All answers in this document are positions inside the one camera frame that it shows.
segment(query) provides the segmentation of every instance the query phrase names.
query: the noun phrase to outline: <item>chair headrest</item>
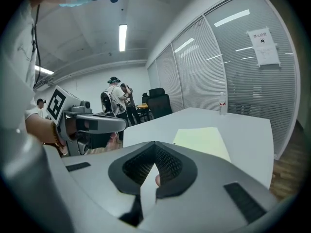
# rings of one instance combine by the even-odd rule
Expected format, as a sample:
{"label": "chair headrest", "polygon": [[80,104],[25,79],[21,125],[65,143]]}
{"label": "chair headrest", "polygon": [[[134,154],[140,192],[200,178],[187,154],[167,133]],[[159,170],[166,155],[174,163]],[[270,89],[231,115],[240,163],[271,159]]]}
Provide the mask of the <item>chair headrest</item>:
{"label": "chair headrest", "polygon": [[149,90],[149,94],[151,98],[155,98],[164,95],[165,90],[163,88],[151,89]]}

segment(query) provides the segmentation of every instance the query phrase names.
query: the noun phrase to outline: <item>white paper notice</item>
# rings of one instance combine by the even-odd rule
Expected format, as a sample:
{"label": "white paper notice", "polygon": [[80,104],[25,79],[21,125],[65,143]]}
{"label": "white paper notice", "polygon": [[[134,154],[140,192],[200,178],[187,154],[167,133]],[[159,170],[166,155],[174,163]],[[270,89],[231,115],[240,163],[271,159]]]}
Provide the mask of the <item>white paper notice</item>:
{"label": "white paper notice", "polygon": [[258,65],[279,64],[276,44],[270,34],[269,28],[247,32],[251,38]]}

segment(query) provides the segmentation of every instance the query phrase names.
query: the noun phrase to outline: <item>white table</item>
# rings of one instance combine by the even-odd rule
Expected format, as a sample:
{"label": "white table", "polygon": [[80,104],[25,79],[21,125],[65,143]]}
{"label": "white table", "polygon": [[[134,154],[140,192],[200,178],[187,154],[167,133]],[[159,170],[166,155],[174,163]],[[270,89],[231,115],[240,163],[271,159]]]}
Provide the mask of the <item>white table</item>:
{"label": "white table", "polygon": [[178,129],[204,127],[218,128],[232,164],[270,187],[274,148],[268,119],[188,108],[126,129],[124,147],[147,141],[173,143]]}

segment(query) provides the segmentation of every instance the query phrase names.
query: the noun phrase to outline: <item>bracelet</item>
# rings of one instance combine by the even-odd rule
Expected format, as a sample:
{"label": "bracelet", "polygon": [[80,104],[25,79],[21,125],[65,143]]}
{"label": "bracelet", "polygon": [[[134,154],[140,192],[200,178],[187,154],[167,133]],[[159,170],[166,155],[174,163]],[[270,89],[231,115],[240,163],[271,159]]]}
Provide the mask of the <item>bracelet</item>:
{"label": "bracelet", "polygon": [[54,140],[55,140],[56,145],[59,148],[63,148],[64,145],[61,144],[61,142],[59,141],[56,124],[54,122],[51,123],[51,128],[52,128],[52,132],[53,132],[53,136],[54,136]]}

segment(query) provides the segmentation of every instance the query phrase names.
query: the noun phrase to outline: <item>ceiling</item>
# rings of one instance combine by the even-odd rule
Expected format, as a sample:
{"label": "ceiling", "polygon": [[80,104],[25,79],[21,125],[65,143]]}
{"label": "ceiling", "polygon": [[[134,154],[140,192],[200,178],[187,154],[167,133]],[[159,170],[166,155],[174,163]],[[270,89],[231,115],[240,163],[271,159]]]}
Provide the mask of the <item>ceiling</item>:
{"label": "ceiling", "polygon": [[[148,52],[188,2],[98,0],[76,7],[43,3],[37,25],[41,66],[59,79],[89,67],[147,60]],[[36,8],[32,13],[35,19]],[[125,52],[119,52],[120,24],[128,25]]]}

